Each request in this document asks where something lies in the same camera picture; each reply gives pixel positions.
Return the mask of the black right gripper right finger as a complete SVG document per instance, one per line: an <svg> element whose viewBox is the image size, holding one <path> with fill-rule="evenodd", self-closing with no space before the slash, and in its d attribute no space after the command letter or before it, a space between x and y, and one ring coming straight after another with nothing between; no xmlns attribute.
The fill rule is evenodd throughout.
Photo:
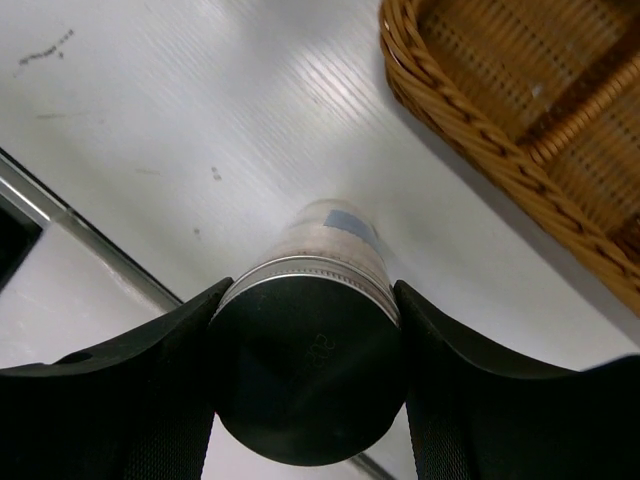
<svg viewBox="0 0 640 480"><path fill-rule="evenodd" d="M421 479L635 479L639 358L572 371L449 317L404 281L394 292Z"/></svg>

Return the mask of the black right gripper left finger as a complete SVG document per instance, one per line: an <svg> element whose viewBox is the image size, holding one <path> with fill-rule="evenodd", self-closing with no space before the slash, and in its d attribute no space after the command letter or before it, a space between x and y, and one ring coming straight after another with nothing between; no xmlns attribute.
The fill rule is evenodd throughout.
<svg viewBox="0 0 640 480"><path fill-rule="evenodd" d="M2 369L2 478L200 478L215 417L206 329L231 283L54 363Z"/></svg>

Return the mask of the silver-capped blue-label bottle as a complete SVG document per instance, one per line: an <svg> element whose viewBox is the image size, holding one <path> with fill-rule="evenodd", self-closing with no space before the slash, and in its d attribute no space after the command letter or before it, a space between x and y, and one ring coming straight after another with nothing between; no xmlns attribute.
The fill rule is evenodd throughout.
<svg viewBox="0 0 640 480"><path fill-rule="evenodd" d="M224 293L207 330L215 411L241 444L296 466L360 454L407 393L400 314L372 224L307 205Z"/></svg>

